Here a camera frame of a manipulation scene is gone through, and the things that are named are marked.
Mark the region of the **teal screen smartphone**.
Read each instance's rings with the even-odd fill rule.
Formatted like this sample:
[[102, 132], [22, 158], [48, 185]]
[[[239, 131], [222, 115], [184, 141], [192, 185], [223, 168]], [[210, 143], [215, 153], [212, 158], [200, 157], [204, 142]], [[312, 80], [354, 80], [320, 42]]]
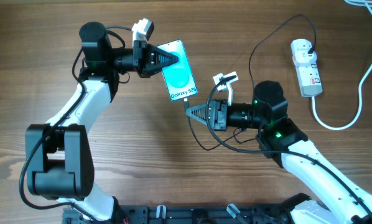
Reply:
[[198, 93], [187, 53], [182, 40], [175, 40], [158, 46], [178, 57], [179, 61], [162, 69], [169, 97], [172, 101], [188, 98]]

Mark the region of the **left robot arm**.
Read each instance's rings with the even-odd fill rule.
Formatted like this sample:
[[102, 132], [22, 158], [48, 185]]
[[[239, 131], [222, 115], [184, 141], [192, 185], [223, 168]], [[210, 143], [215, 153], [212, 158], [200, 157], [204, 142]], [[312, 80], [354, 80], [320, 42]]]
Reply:
[[81, 47], [72, 70], [77, 89], [65, 106], [44, 124], [30, 125], [25, 134], [26, 161], [19, 177], [19, 195], [50, 201], [51, 208], [69, 206], [87, 223], [129, 223], [118, 200], [95, 183], [88, 132], [112, 102], [120, 76], [135, 72], [149, 78], [178, 62], [178, 57], [151, 45], [154, 23], [141, 19], [131, 28], [130, 48], [114, 48], [114, 26], [88, 22], [79, 31]]

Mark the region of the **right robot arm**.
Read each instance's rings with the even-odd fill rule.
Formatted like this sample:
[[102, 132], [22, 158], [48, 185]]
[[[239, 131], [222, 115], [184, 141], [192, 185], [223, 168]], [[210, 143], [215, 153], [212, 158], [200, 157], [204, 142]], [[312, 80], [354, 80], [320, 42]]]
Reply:
[[333, 166], [287, 115], [288, 102], [278, 82], [263, 81], [254, 88], [250, 104], [208, 98], [191, 107], [189, 119], [209, 132], [228, 127], [257, 129], [259, 154], [300, 179], [318, 198], [305, 194], [285, 201], [281, 213], [291, 223], [372, 223], [372, 195]]

